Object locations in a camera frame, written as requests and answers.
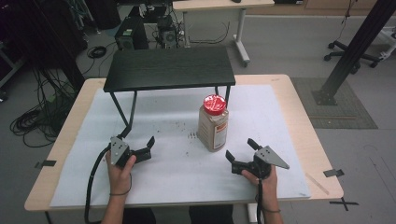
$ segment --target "black cross mark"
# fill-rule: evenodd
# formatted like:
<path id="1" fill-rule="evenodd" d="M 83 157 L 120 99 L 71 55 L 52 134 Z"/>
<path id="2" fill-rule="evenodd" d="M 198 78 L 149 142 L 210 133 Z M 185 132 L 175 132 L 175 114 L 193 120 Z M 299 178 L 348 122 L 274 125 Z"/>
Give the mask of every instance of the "black cross mark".
<path id="1" fill-rule="evenodd" d="M 341 202 L 329 202 L 329 203 L 332 203 L 332 204 L 343 204 L 344 207 L 345 207 L 345 209 L 346 209 L 346 211 L 349 211 L 349 210 L 347 209 L 347 204 L 349 204 L 349 205 L 359 205 L 358 203 L 346 202 L 346 201 L 344 200 L 344 197 L 341 198 Z"/>

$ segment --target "gray floor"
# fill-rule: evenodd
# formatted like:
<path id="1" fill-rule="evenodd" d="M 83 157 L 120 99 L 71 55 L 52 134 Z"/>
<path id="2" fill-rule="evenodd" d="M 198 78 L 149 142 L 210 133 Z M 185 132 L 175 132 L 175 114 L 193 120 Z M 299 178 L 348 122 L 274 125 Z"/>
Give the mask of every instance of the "gray floor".
<path id="1" fill-rule="evenodd" d="M 290 77 L 327 77 L 338 59 L 323 61 L 329 52 L 327 45 L 334 41 L 343 27 L 339 17 L 248 17 L 243 42 L 251 59 L 248 67 L 232 41 L 236 25 L 232 23 L 224 42 L 229 51 L 233 71 L 245 74 L 287 74 Z M 363 18 L 350 18 L 340 40 L 348 43 L 359 29 Z M 389 25 L 394 26 L 392 19 Z M 151 38 L 150 27 L 146 27 Z M 216 39 L 223 35 L 220 22 L 191 27 L 191 39 Z M 114 41 L 106 32 L 97 35 L 88 32 L 89 47 L 107 45 Z M 378 55 L 388 46 L 376 40 L 368 49 Z M 285 223 L 395 223 L 396 222 L 396 55 L 393 54 L 378 67 L 371 68 L 365 61 L 356 75 L 347 78 L 353 91 L 374 119 L 378 130 L 323 130 L 316 129 L 332 166 L 342 169 L 339 177 L 348 211 L 340 204 L 329 201 L 282 202 Z M 111 57 L 94 67 L 86 77 L 105 77 Z M 91 66 L 85 52 L 78 56 L 78 66 L 86 71 Z M 37 104 L 36 83 L 29 67 L 14 76 L 4 90 L 9 99 L 0 104 L 0 223 L 46 223 L 44 213 L 27 212 L 24 202 L 35 183 L 38 161 L 47 158 L 51 146 L 26 147 L 8 126 L 12 120 Z M 43 142 L 40 133 L 29 135 L 31 143 Z M 187 207 L 165 207 L 154 210 L 158 223 L 189 223 Z M 93 211 L 92 219 L 100 218 L 103 211 Z M 83 211 L 51 212 L 54 223 L 83 223 Z M 248 223 L 243 204 L 234 209 L 235 223 Z"/>

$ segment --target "clear plastic bottle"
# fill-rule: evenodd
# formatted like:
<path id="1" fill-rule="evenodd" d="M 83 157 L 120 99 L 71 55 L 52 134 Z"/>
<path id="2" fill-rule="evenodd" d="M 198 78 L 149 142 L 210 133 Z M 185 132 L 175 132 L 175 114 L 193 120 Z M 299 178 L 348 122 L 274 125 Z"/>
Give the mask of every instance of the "clear plastic bottle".
<path id="1" fill-rule="evenodd" d="M 208 95 L 199 109 L 198 137 L 209 151 L 224 147 L 227 138 L 228 110 L 224 98 Z"/>

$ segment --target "white table leg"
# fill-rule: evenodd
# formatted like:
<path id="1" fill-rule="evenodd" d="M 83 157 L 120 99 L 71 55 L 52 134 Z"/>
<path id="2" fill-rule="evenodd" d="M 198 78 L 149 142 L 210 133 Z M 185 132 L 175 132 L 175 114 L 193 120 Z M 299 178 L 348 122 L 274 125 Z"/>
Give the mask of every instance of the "white table leg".
<path id="1" fill-rule="evenodd" d="M 189 40 L 189 25 L 187 23 L 187 12 L 183 12 L 183 22 L 184 22 L 184 48 L 190 48 Z"/>
<path id="2" fill-rule="evenodd" d="M 242 8 L 240 13 L 239 13 L 239 23 L 238 23 L 238 33 L 233 36 L 235 40 L 236 47 L 239 50 L 239 53 L 242 56 L 242 60 L 244 61 L 244 66 L 247 67 L 248 63 L 250 63 L 250 59 L 248 57 L 247 51 L 245 50 L 244 45 L 242 44 L 241 37 L 242 37 L 242 31 L 244 28 L 244 22 L 245 22 L 245 15 L 247 13 L 247 10 L 245 8 Z"/>

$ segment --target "black metal pole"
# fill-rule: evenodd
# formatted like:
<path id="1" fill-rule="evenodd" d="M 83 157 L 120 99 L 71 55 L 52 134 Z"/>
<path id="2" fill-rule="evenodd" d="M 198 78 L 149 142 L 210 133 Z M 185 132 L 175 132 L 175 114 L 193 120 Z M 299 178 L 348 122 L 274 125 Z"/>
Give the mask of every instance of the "black metal pole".
<path id="1" fill-rule="evenodd" d="M 358 62 L 369 48 L 395 10 L 395 0 L 377 0 L 322 88 L 319 91 L 312 91 L 318 105 L 336 105 L 333 97 L 337 93 L 338 88 L 340 88 L 354 64 Z"/>

